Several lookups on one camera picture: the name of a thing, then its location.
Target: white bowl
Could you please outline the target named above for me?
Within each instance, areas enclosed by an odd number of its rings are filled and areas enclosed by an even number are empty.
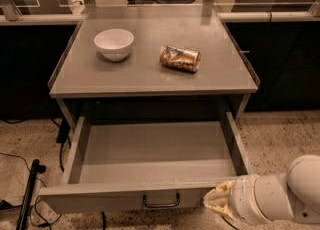
[[[134,36],[123,29],[109,29],[94,38],[97,50],[112,61],[120,61],[132,50]]]

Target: drawer handle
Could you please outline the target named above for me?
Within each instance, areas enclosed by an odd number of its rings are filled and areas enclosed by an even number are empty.
[[[177,200],[174,203],[169,203],[169,204],[149,204],[147,202],[147,196],[143,195],[143,205],[149,209],[159,209],[159,208],[172,208],[176,207],[180,203],[180,194],[176,194]]]

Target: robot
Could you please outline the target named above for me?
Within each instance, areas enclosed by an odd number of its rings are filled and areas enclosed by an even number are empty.
[[[274,220],[320,224],[320,156],[300,156],[283,173],[223,182],[205,195],[204,205],[249,225]]]

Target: drawer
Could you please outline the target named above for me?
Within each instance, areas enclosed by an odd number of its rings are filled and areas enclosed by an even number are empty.
[[[194,207],[250,172],[230,112],[222,121],[107,125],[82,116],[61,185],[40,196],[57,213]]]

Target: speckled floor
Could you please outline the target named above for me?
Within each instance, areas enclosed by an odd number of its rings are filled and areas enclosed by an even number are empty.
[[[257,174],[285,171],[291,160],[299,155],[320,155],[320,111],[245,113],[238,124],[250,163]],[[39,175],[47,186],[57,185],[62,176],[59,167],[60,145],[56,144],[58,128],[51,120],[28,120],[19,124],[0,122],[0,151],[23,156],[30,166],[37,158],[47,171]],[[68,146],[64,150],[64,161]],[[0,155],[0,197],[16,197],[24,193],[28,170],[19,158]],[[49,222],[56,215],[46,204],[39,203],[40,214]],[[0,229],[15,229],[18,210],[0,213]],[[221,217],[204,207],[160,211],[105,212],[106,229],[232,229]],[[32,222],[43,220],[34,210]],[[234,222],[238,229],[320,229],[320,226],[299,225],[287,221],[248,226]],[[102,229],[99,213],[68,214],[51,226],[52,229]],[[38,229],[29,224],[27,229]]]

